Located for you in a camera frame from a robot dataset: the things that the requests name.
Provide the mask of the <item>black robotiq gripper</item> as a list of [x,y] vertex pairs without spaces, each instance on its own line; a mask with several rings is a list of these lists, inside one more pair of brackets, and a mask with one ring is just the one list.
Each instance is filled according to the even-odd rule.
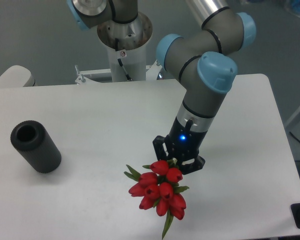
[[[207,131],[192,131],[191,127],[193,126],[193,120],[188,120],[183,126],[176,117],[166,138],[158,135],[152,141],[157,160],[177,159],[177,165],[183,175],[199,171],[205,165],[205,159],[199,155],[199,147]],[[191,159],[193,159],[192,163],[185,164],[186,161]]]

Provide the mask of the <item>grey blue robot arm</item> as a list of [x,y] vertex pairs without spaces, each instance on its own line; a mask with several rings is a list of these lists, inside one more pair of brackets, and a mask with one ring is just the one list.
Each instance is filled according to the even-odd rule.
[[[144,47],[153,26],[136,0],[69,0],[67,5],[81,29],[97,29],[113,82],[144,81],[149,76]],[[256,38],[252,17],[234,13],[224,0],[189,0],[187,5],[200,32],[190,38],[168,34],[156,48],[158,64],[186,93],[169,134],[153,140],[157,159],[176,159],[183,174],[205,164],[199,148],[238,72],[229,54]]]

